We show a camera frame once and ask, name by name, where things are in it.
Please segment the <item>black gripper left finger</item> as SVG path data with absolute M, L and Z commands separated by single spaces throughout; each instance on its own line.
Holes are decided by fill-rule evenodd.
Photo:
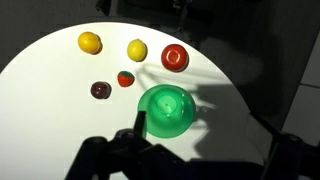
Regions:
M 146 112 L 139 111 L 133 126 L 133 130 L 141 137 L 146 137 Z

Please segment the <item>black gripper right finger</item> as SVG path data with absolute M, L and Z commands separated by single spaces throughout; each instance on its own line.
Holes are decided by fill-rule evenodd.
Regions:
M 265 163 L 271 154 L 274 138 L 280 135 L 280 132 L 274 129 L 263 118 L 254 113 L 249 113 L 247 116 L 245 134 L 258 152 L 262 163 Z

